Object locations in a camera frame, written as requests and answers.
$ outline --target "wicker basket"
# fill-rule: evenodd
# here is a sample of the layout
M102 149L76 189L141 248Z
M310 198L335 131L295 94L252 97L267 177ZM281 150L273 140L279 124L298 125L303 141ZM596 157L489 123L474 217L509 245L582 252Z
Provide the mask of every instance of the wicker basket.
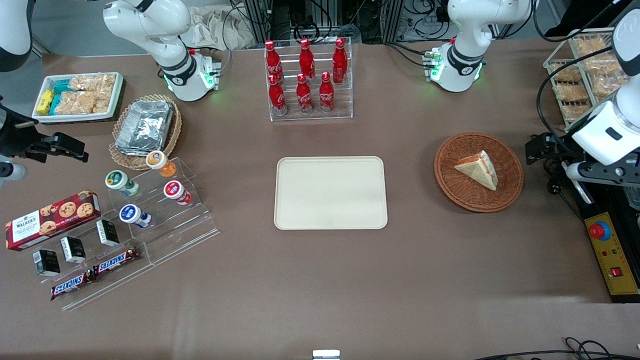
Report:
M481 150L491 158L498 175L497 190L489 190L453 166ZM442 191L463 208L494 213L511 205L522 191L522 166L513 151L500 140L482 133L460 133L447 139L436 153L434 170Z
M178 106L175 104L173 100L164 96L164 95L147 95L143 96L138 100L148 100L148 101L166 101L173 105L173 117L171 120L171 129L169 129L169 134L167 135L167 143L164 147L163 152L166 154L167 158L173 151L175 144L178 142L178 137L180 136L180 130L182 129L182 115L180 115L180 110L178 110ZM118 121L113 127L113 139L118 138L118 134L120 134L120 129L122 128L122 122L127 117L129 112L129 107L120 114ZM126 168L130 168L137 171L148 170L147 162L145 161L144 156L130 156L122 154L118 149L116 149L116 144L112 143L109 145L109 152L111 153L111 158L113 161L118 163L121 166Z

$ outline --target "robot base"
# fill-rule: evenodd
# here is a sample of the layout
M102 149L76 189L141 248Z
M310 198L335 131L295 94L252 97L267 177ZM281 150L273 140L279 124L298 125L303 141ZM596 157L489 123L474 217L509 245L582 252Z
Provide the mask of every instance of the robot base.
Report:
M423 56L423 64L429 67L424 70L424 73L427 81L437 83L444 90L463 92L479 77L482 64L475 70L469 67L470 72L467 75L460 75L447 58L447 52L451 46L451 44L444 44L441 47L435 47L429 56Z
M211 90L217 89L220 83L220 62L214 63L211 57L200 53L192 56L196 61L196 70L184 85L171 84L166 76L164 77L169 85L169 90L178 99L187 102L200 100Z

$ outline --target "red button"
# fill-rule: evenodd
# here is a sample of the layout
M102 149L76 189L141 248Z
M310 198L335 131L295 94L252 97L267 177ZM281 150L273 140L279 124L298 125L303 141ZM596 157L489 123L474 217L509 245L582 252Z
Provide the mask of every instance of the red button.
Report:
M593 224L589 226L589 234L591 234L596 239L602 239L606 232L604 230L604 226L600 224Z
M611 268L611 276L613 276L613 277L622 276L622 269L621 268Z

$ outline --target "red bottle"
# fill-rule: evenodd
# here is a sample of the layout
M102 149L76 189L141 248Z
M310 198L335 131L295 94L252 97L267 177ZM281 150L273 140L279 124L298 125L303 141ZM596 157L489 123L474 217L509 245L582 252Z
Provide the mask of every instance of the red bottle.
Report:
M313 104L311 104L311 89L307 84L307 77L304 74L298 74L298 88L296 89L298 94L298 106L300 112L308 115L314 110Z
M280 61L280 55L276 52L276 47L273 44L273 41L265 41L264 48L267 49L267 71L269 72L269 75L275 75L278 83L282 84L284 82L282 62Z
M274 115L282 116L287 114L289 109L284 100L284 91L278 84L278 78L275 75L269 75L269 100L271 100Z
M333 53L333 82L342 84L346 74L347 53L344 52L344 39L338 38L335 41L335 52Z
M316 62L314 55L309 50L309 39L300 40L300 71L310 84L316 81Z
M333 111L334 107L331 74L325 71L322 73L322 84L320 84L320 109L323 113L328 114Z

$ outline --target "table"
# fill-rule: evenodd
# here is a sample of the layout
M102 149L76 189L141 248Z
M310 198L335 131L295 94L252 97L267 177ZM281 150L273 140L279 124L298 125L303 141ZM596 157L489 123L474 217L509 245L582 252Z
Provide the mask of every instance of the table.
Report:
M433 176L438 146L462 131L497 136L524 164L528 136L544 131L534 103L554 46L496 41L477 83L450 94L393 50L358 45L354 118L313 125L272 124L262 51L234 53L220 91L179 102L174 152L198 174L221 234L72 313L22 281L28 259L0 252L2 357L308 359L338 348L347 360L448 360L562 348L563 336L638 355L640 307L608 304L584 226L546 192L541 164L524 165L522 195L495 214L457 207ZM170 95L149 56L44 60L46 74L119 71L125 104ZM552 96L544 107L559 126ZM112 127L41 129L86 142L90 161L28 162L29 177L0 192L0 220L85 188L108 207ZM280 158L360 155L385 164L384 229L276 229Z

